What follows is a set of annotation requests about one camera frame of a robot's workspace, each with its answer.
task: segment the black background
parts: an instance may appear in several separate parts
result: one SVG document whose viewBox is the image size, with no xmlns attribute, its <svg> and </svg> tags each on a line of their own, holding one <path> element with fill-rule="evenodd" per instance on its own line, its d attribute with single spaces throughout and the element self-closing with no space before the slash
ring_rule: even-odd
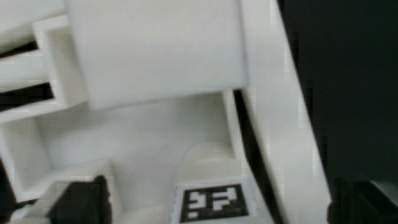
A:
<svg viewBox="0 0 398 224">
<path fill-rule="evenodd" d="M 280 1 L 329 181 L 398 184 L 398 1 Z"/>
</svg>

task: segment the white surface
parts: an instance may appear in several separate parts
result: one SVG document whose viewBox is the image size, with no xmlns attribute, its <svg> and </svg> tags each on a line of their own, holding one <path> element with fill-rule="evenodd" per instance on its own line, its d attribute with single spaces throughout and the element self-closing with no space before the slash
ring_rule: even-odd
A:
<svg viewBox="0 0 398 224">
<path fill-rule="evenodd" d="M 17 89 L 17 84 L 10 81 L 11 76 L 20 82 L 18 87 L 22 87 L 22 83 L 38 84 L 34 81 L 38 78 L 45 79 L 52 84 L 56 98 L 0 112 L 0 123 L 74 107 L 88 98 L 68 18 L 61 16 L 38 22 L 34 31 L 40 39 L 40 50 L 4 59 L 11 63 L 0 64 L 0 74 L 6 74 L 8 78 L 4 79 L 6 82 L 0 78 L 0 87 Z"/>
<path fill-rule="evenodd" d="M 169 203 L 187 151 L 209 140 L 230 142 L 221 94 L 107 111 L 84 104 L 38 125 L 54 167 L 111 159 L 129 210 Z"/>
<path fill-rule="evenodd" d="M 232 179 L 248 174 L 244 158 L 233 152 L 232 145 L 216 141 L 193 148 L 180 165 L 178 184 Z"/>
<path fill-rule="evenodd" d="M 91 181 L 106 172 L 98 171 L 104 162 L 97 161 L 107 158 L 125 208 L 118 223 L 168 223 L 184 157 L 203 142 L 232 144 L 226 122 L 237 114 L 226 114 L 226 111 L 233 112 L 232 108 L 225 109 L 225 105 L 233 105 L 223 101 L 232 99 L 226 95 L 232 96 L 232 92 L 225 96 L 212 94 L 107 111 L 91 110 L 82 104 L 63 112 L 4 124 L 0 153 L 18 201 L 36 199 L 58 181 Z M 225 155 L 235 158 L 235 150 L 228 150 L 232 154 Z M 217 161 L 217 156 L 209 154 L 205 161 Z M 251 187 L 258 189 L 253 179 Z M 244 222 L 260 224 L 271 220 L 271 215 L 258 190 L 255 194 L 262 214 Z"/>
<path fill-rule="evenodd" d="M 0 92 L 49 82 L 42 51 L 0 58 Z"/>
<path fill-rule="evenodd" d="M 251 88 L 246 100 L 290 224 L 326 224 L 331 202 L 276 0 L 242 1 Z"/>
<path fill-rule="evenodd" d="M 95 108 L 248 84 L 239 0 L 68 0 Z"/>
<path fill-rule="evenodd" d="M 33 23 L 63 11 L 63 0 L 0 1 L 0 53 L 34 41 Z"/>
</svg>

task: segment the printed square tag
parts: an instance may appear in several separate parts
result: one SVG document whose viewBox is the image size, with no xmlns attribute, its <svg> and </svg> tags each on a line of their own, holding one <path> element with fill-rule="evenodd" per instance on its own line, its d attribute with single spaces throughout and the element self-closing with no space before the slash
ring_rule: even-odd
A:
<svg viewBox="0 0 398 224">
<path fill-rule="evenodd" d="M 175 205 L 175 222 L 189 223 L 253 214 L 244 183 L 184 187 Z"/>
</svg>

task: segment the white block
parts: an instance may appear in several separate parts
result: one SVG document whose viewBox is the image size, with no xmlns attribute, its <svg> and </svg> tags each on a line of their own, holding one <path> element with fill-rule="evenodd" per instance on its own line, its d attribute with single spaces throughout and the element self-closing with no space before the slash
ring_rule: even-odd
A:
<svg viewBox="0 0 398 224">
<path fill-rule="evenodd" d="M 246 86 L 239 0 L 68 0 L 66 7 L 97 108 Z"/>
</svg>

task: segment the white plastic panel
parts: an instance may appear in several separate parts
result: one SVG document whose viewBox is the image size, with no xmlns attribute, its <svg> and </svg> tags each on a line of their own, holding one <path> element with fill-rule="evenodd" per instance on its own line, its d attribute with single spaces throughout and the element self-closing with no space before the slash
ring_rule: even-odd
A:
<svg viewBox="0 0 398 224">
<path fill-rule="evenodd" d="M 290 224 L 326 224 L 331 196 L 278 2 L 242 3 L 251 71 L 246 102 L 285 219 Z"/>
<path fill-rule="evenodd" d="M 113 164 L 114 184 L 125 208 L 118 223 L 169 223 L 175 190 L 182 184 L 177 175 L 187 168 L 182 167 L 182 162 L 189 152 L 203 142 L 216 141 L 223 142 L 228 148 L 228 158 L 242 159 L 241 156 L 237 157 L 242 152 L 237 154 L 232 148 L 232 136 L 237 132 L 232 132 L 228 121 L 239 121 L 233 120 L 237 114 L 230 114 L 237 111 L 233 108 L 225 108 L 225 105 L 228 107 L 233 105 L 233 102 L 225 102 L 233 100 L 226 94 L 232 96 L 228 92 L 106 111 L 91 110 L 88 104 L 82 104 L 66 111 L 2 125 L 2 140 L 11 142 L 2 145 L 2 157 L 8 156 L 6 160 L 18 166 L 31 167 L 31 170 L 15 169 L 13 164 L 6 163 L 8 172 L 15 175 L 11 181 L 29 180 L 29 173 L 36 173 L 40 169 L 33 166 L 36 162 L 49 166 L 45 174 L 17 191 L 18 200 L 26 201 L 42 197 L 56 181 L 91 181 L 98 174 L 97 170 L 104 170 L 102 159 L 107 159 Z M 24 141 L 20 144 L 13 144 L 11 140 L 17 138 Z M 31 157 L 31 160 L 26 159 L 29 153 L 24 154 L 24 158 L 18 154 L 18 152 L 33 151 L 29 142 L 36 142 L 42 146 L 38 158 Z M 217 158 L 225 158 L 223 153 L 219 157 L 209 154 L 209 158 L 205 154 L 207 152 L 200 153 L 201 161 L 217 162 Z M 223 165 L 225 163 L 219 163 L 217 167 L 214 163 L 216 171 L 225 172 Z M 271 220 L 264 198 L 248 165 L 233 162 L 233 166 L 242 169 L 235 169 L 235 173 L 228 170 L 226 175 L 217 177 L 217 181 L 246 173 L 260 216 L 210 223 L 242 223 L 244 221 L 258 224 Z M 201 178 L 212 179 L 212 173 L 209 178 L 205 177 L 209 170 L 200 171 Z"/>
<path fill-rule="evenodd" d="M 66 6 L 95 108 L 248 85 L 239 0 L 68 0 Z"/>
<path fill-rule="evenodd" d="M 0 53 L 34 41 L 33 23 L 63 11 L 63 0 L 0 1 Z"/>
</svg>

